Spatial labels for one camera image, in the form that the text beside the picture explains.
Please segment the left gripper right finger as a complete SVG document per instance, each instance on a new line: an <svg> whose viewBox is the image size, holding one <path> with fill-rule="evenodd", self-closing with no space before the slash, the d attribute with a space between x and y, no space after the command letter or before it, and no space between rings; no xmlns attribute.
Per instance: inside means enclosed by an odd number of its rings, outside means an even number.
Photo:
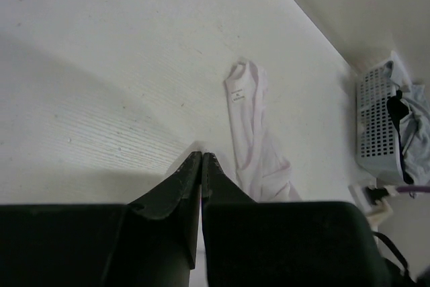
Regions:
<svg viewBox="0 0 430 287"><path fill-rule="evenodd" d="M389 286L388 268L353 204L255 202L202 163L202 226L210 286Z"/></svg>

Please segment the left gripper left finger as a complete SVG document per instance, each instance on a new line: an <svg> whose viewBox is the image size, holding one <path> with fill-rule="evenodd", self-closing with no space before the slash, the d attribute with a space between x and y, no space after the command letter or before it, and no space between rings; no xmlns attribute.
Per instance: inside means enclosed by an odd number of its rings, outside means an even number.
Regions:
<svg viewBox="0 0 430 287"><path fill-rule="evenodd" d="M1 207L2 286L187 286L201 155L129 204Z"/></svg>

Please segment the white tank top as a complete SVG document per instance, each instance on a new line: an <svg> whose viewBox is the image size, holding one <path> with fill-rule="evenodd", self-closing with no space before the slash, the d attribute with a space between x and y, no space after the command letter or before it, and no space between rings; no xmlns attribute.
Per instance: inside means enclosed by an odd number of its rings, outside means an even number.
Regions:
<svg viewBox="0 0 430 287"><path fill-rule="evenodd" d="M267 73L255 63L238 62L225 80L236 178L257 202L298 202L291 164L266 116Z"/></svg>

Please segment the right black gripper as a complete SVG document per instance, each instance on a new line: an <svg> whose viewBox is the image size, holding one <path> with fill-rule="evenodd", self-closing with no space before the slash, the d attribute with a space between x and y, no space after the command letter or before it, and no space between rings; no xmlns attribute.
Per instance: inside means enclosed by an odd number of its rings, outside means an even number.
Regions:
<svg viewBox="0 0 430 287"><path fill-rule="evenodd" d="M375 232L374 236L385 244L400 263L400 267L398 267L393 261L387 258L384 259L390 273L391 286L429 286L429 268L420 274L416 280L413 280L411 278L409 263L396 245L383 233Z"/></svg>

